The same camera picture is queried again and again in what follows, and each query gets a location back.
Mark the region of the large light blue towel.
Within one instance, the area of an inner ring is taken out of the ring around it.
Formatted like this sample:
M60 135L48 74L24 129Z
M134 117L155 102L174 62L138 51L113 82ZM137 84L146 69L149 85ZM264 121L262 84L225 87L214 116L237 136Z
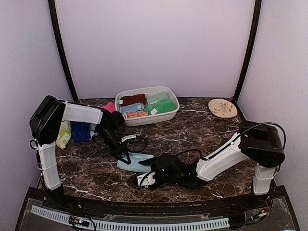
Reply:
M140 153L131 153L129 152L129 157L131 160L130 164L126 164L122 161L118 161L117 167L122 170L137 172L137 173L147 173L151 171L150 165L142 165L140 161L144 161L150 158L153 158L152 154L140 154Z

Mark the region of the dark blue towel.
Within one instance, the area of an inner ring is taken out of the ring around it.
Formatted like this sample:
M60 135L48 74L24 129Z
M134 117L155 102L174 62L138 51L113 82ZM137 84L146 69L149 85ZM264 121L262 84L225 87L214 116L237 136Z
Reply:
M88 123L70 122L71 135L75 143L91 140L90 126Z

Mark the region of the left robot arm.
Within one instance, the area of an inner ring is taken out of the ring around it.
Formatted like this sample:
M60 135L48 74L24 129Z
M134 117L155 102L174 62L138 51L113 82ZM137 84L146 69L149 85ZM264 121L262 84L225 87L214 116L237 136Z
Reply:
M56 140L62 122L82 122L95 126L110 149L110 155L130 164L126 144L118 133L124 118L118 111L109 112L99 107L71 103L46 96L32 115L29 125L32 132L32 149L36 150L38 169L43 175L44 185L50 191L62 186L57 170Z

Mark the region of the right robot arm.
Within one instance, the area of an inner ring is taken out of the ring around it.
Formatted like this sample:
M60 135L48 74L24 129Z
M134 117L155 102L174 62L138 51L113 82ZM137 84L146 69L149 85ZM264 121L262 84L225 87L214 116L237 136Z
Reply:
M246 197L245 204L255 209L263 203L271 181L285 160L286 139L280 139L279 131L283 131L283 128L273 122L245 120L239 124L238 131L229 141L192 164L183 163L177 154L164 154L141 161L142 165L150 165L151 171L138 175L137 185L156 189L164 184L175 184L198 189L230 167L251 159L257 166L252 183L253 192Z

